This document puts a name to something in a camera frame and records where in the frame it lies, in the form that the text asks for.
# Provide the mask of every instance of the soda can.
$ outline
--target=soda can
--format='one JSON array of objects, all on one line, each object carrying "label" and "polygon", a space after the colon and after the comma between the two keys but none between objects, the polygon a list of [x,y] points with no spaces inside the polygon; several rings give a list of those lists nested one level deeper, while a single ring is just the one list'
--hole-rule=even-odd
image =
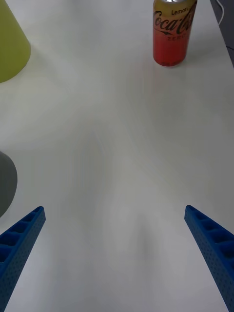
[{"label": "soda can", "polygon": [[153,55],[162,66],[181,63],[187,53],[197,0],[154,0]]}]

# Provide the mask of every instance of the gray cylinder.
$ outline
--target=gray cylinder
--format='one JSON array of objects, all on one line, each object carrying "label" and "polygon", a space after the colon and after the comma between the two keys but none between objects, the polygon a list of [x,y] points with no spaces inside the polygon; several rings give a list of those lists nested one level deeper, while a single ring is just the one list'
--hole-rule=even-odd
[{"label": "gray cylinder", "polygon": [[7,211],[16,193],[17,171],[11,158],[0,152],[0,217]]}]

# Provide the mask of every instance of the white surface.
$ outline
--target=white surface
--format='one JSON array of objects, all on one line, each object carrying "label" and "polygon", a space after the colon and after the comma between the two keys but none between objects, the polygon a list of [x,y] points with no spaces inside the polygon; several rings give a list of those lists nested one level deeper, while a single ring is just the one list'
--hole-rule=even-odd
[{"label": "white surface", "polygon": [[221,312],[183,218],[234,232],[234,75],[200,0],[186,61],[152,58],[151,0],[9,0],[32,43],[0,85],[19,184],[0,231],[47,221],[6,312]]}]

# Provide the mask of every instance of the gray object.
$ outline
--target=gray object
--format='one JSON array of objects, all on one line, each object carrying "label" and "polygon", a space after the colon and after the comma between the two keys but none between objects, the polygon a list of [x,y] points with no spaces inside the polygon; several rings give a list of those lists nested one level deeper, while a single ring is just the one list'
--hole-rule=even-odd
[{"label": "gray object", "polygon": [[[228,53],[232,60],[234,66],[234,36],[233,36],[233,27],[234,27],[234,1],[233,0],[219,0],[224,7],[224,17],[222,23],[220,24],[219,28],[223,35],[225,44],[228,49]],[[219,22],[222,16],[222,9],[218,5],[216,0],[211,0],[211,4],[214,10],[214,14]]]},{"label": "gray object", "polygon": [[0,217],[7,211],[16,193],[17,171],[10,157],[0,152]]}]

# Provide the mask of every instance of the can lid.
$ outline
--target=can lid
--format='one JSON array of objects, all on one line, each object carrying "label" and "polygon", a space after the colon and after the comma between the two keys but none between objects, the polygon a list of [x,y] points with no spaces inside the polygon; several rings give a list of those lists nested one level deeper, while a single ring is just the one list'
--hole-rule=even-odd
[{"label": "can lid", "polygon": [[162,0],[163,2],[172,2],[172,3],[178,3],[178,2],[184,2],[186,0]]}]

